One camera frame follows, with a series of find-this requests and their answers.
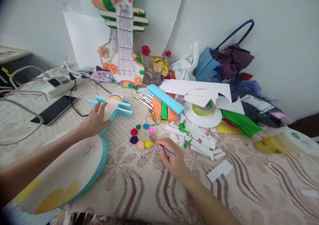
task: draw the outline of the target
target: plastic bag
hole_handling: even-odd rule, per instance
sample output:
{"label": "plastic bag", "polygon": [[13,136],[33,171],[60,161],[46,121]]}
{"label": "plastic bag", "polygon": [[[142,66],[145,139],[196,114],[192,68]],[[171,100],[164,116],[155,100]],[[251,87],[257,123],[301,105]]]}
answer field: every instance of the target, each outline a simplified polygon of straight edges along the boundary
{"label": "plastic bag", "polygon": [[[166,79],[196,81],[196,78],[193,76],[193,71],[198,65],[198,47],[198,42],[195,42],[194,46],[190,46],[189,52],[168,68]],[[187,59],[191,56],[193,57],[193,62],[190,63]]]}

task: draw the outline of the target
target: yellow container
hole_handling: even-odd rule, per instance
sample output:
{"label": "yellow container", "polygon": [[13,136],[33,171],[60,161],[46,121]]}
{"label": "yellow container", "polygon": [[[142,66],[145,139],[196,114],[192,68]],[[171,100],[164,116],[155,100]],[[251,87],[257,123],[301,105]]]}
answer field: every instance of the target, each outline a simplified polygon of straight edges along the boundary
{"label": "yellow container", "polygon": [[308,136],[286,127],[284,132],[256,141],[255,148],[264,154],[291,154],[306,152],[319,156],[319,144]]}

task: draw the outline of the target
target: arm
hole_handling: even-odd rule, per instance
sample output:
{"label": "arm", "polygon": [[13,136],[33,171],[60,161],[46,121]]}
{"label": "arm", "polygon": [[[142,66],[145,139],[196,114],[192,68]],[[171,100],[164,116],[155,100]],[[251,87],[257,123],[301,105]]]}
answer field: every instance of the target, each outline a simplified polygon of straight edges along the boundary
{"label": "arm", "polygon": [[[168,171],[180,181],[197,204],[207,224],[236,224],[238,220],[225,206],[199,181],[199,179],[186,167],[182,149],[171,139],[165,138],[156,141],[159,156]],[[176,157],[167,156],[165,146]]]}
{"label": "arm", "polygon": [[98,102],[89,116],[74,130],[64,136],[26,155],[20,160],[0,168],[0,208],[9,203],[29,183],[31,183],[47,166],[75,143],[95,136],[111,121],[103,123],[107,103]]}

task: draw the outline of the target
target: phone screen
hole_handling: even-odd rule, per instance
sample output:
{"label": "phone screen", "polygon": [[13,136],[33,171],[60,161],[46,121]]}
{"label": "phone screen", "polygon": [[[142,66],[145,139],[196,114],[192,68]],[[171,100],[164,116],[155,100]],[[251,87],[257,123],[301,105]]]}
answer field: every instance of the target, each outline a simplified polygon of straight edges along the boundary
{"label": "phone screen", "polygon": [[[76,100],[75,97],[71,97],[72,102]],[[56,102],[54,102],[51,106],[46,108],[40,115],[43,117],[44,122],[43,125],[50,124],[54,119],[56,119],[62,112],[64,112],[67,108],[71,106],[70,97],[62,96]],[[39,124],[40,119],[38,117],[33,118],[30,122]]]}

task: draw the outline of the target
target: yellow tape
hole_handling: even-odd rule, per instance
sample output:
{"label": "yellow tape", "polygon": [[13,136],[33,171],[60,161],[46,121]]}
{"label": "yellow tape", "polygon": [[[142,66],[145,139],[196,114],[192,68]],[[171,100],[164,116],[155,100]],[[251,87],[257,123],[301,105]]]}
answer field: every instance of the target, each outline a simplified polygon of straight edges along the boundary
{"label": "yellow tape", "polygon": [[204,108],[192,104],[192,109],[196,113],[196,115],[209,116],[215,112],[216,106],[214,105],[213,101],[210,100]]}
{"label": "yellow tape", "polygon": [[13,77],[12,75],[9,74],[7,69],[5,69],[4,67],[2,67],[1,69],[7,74],[8,77]]}

